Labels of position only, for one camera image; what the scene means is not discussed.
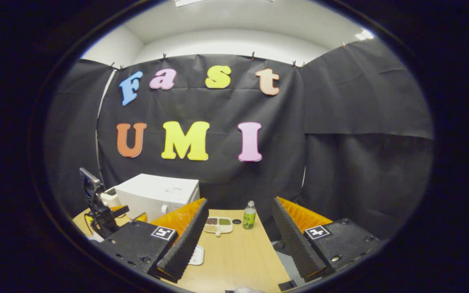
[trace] foam letter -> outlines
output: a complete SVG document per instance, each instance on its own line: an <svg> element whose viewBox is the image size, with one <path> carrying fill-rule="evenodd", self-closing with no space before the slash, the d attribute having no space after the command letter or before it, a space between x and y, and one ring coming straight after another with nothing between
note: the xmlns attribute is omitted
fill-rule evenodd
<svg viewBox="0 0 469 293"><path fill-rule="evenodd" d="M176 121L166 122L163 127L166 130L166 145L164 152L162 152L163 158L176 158L177 155L173 152L173 145L175 145L180 158L186 156L186 152L190 147L188 159L206 161L209 158L205 152L205 133L209 129L209 123L201 121L193 123L186 135L184 135L180 124Z"/></svg>
<svg viewBox="0 0 469 293"><path fill-rule="evenodd" d="M208 78L205 85L210 89L224 89L231 83L231 68L229 66L215 65L207 71Z"/></svg>
<svg viewBox="0 0 469 293"><path fill-rule="evenodd" d="M274 87L272 82L274 80L279 80L280 76L272 73L272 69L264 69L256 72L256 76L260 77L260 89L264 94L268 95L277 95L280 92L280 89Z"/></svg>
<svg viewBox="0 0 469 293"><path fill-rule="evenodd" d="M153 78L149 82L151 89L160 89L162 87L163 90L169 90L175 85L173 81L175 76L177 76L177 72L174 69L162 69L155 75L158 77Z"/></svg>
<svg viewBox="0 0 469 293"><path fill-rule="evenodd" d="M117 150L125 157L136 157L142 150L142 137L144 130L146 129L145 123L135 123L135 145L134 148L128 148L126 143L128 137L128 130L131 128L127 123L121 123L117 125Z"/></svg>
<svg viewBox="0 0 469 293"><path fill-rule="evenodd" d="M244 122L238 124L242 131L242 153L238 159L242 162L258 162L262 154L258 152L258 130L262 128L260 123Z"/></svg>
<svg viewBox="0 0 469 293"><path fill-rule="evenodd" d="M141 77L142 72L136 72L119 84L119 86L123 89L123 106L127 105L129 102L132 102L132 100L135 100L136 93L133 91L138 90L138 79Z"/></svg>

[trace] wooden table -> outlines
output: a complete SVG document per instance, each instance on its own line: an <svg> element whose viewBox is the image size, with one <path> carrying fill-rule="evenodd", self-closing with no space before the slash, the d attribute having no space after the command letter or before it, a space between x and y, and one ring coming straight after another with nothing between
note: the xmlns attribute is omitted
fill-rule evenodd
<svg viewBox="0 0 469 293"><path fill-rule="evenodd" d="M80 213L73 222L91 236L84 221L87 212ZM242 220L243 210L209 210L209 216ZM121 226L129 219L124 216L116 221ZM204 263L188 265L177 284L164 282L198 293L223 293L238 287L277 293L280 292L278 284L290 281L258 215L251 230L233 224L233 231L220 237L202 231L198 244L204 248Z"/></svg>

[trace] black curtain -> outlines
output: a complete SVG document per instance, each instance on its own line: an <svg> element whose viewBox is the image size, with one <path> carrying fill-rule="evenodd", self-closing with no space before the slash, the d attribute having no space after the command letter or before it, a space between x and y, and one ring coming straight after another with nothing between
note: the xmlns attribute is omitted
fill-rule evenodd
<svg viewBox="0 0 469 293"><path fill-rule="evenodd" d="M113 69L79 60L52 98L44 132L44 157L50 187L71 217L87 208L79 168L98 176L95 129L104 87Z"/></svg>
<svg viewBox="0 0 469 293"><path fill-rule="evenodd" d="M377 39L332 50L301 75L307 163L299 204L393 236L432 164L432 120L417 81Z"/></svg>
<svg viewBox="0 0 469 293"><path fill-rule="evenodd" d="M207 71L227 65L232 72L225 89L205 85ZM151 89L149 82L161 69L175 69L175 85L169 90ZM266 68L279 75L277 95L266 95L256 72ZM119 84L141 71L136 98L122 106ZM303 86L298 69L266 59L234 55L190 55L167 58L124 68L112 79L97 123L99 161L106 186L120 184L139 173L197 179L210 208L242 210L254 200L270 239L278 239L272 220L272 199L298 198L305 168L303 133ZM210 124L206 135L207 161L187 157L161 157L165 122L179 122L187 133L194 122ZM134 146L133 124L145 123L142 152L124 157L117 151L117 124L128 123L127 143ZM262 161L241 162L242 135L238 124L258 122L258 147Z"/></svg>

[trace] blue letter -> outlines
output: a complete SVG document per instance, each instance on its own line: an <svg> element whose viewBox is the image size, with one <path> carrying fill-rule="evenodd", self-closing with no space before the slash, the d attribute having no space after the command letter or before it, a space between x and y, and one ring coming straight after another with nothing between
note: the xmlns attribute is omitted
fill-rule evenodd
<svg viewBox="0 0 469 293"><path fill-rule="evenodd" d="M119 86L123 89L123 106L135 100L136 93L133 91L138 90L138 78L142 77L142 72L136 72L132 76L126 78L125 81L121 82Z"/></svg>

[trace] white wall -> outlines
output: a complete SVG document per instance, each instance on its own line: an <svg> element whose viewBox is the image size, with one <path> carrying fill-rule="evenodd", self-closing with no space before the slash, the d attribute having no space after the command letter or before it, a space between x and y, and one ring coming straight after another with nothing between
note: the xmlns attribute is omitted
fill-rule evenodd
<svg viewBox="0 0 469 293"><path fill-rule="evenodd" d="M124 26L99 39L82 56L88 59L119 68L121 65L127 67L133 65L138 52L144 47L144 43Z"/></svg>
<svg viewBox="0 0 469 293"><path fill-rule="evenodd" d="M193 54L233 54L272 59L284 63L296 61L296 65L317 58L328 52L319 45L281 35L255 30L208 30L173 35L159 39L142 48L134 58L141 63L167 57Z"/></svg>

